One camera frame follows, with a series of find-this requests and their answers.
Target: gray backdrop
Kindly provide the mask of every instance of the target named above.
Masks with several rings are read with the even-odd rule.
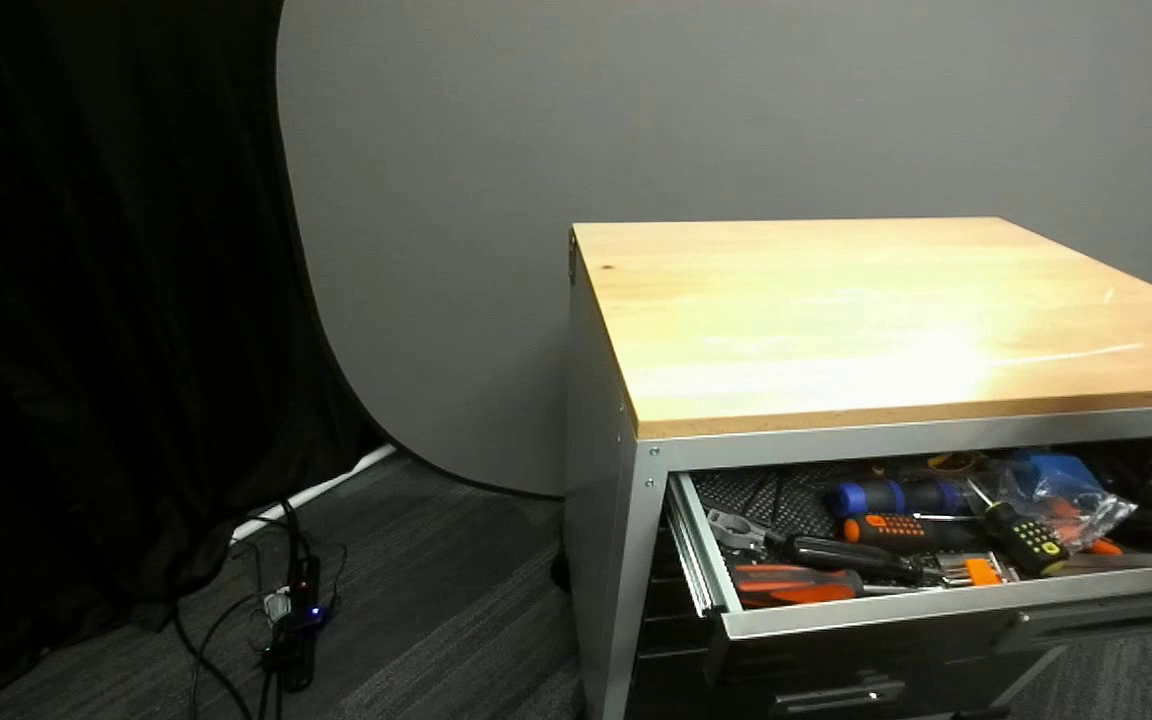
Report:
[[[1152,279],[1152,0],[290,0],[337,354],[471,481],[555,491],[572,220],[1012,216]]]

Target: photography backdrop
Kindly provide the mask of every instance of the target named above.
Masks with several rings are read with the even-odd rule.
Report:
[[[559,491],[568,222],[1007,216],[1152,279],[1142,0],[292,0],[333,346],[425,460]]]

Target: gray carpet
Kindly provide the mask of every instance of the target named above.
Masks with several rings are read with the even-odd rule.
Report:
[[[299,506],[323,554],[337,614],[319,637],[315,685],[290,695],[290,720],[564,720],[575,717],[572,608],[551,582],[559,502],[457,483],[408,455]],[[227,566],[185,599],[205,630],[283,577],[283,532],[240,545]],[[261,708],[263,613],[243,605],[209,638],[218,669]],[[174,626],[119,626],[49,657],[0,692],[0,720],[189,720],[240,717]]]

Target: tool drawer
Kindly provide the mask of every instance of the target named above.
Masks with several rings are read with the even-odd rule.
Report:
[[[891,554],[922,554],[932,566],[930,581],[873,577],[867,554],[861,559],[863,572],[851,572],[850,554],[779,563],[777,552],[794,545],[788,535],[843,545],[839,523],[850,520],[839,511],[863,516],[856,483],[843,476],[867,465],[675,473],[665,527],[688,613],[708,626],[696,674],[703,674],[714,708],[720,717],[1005,717],[1007,700],[1069,644],[1152,630],[1152,441],[1041,452],[1046,460],[1090,460],[1104,496],[1132,506],[1108,532],[1111,552],[1073,545],[1051,566],[1015,572],[1007,552],[996,552],[996,535],[985,532],[982,549],[967,552],[896,545]],[[863,500],[878,506],[903,502],[903,511],[911,502],[885,483],[861,491]],[[923,523],[953,516],[982,527],[982,502],[953,502],[930,506]],[[744,549],[752,535],[739,535],[750,532],[739,520],[752,532],[774,532],[777,545],[768,535],[764,545],[777,552]],[[996,577],[953,577],[966,554],[987,559]]]

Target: light wood top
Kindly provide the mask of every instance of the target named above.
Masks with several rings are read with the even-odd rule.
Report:
[[[1007,220],[572,237],[644,441],[1152,407],[1152,282]]]

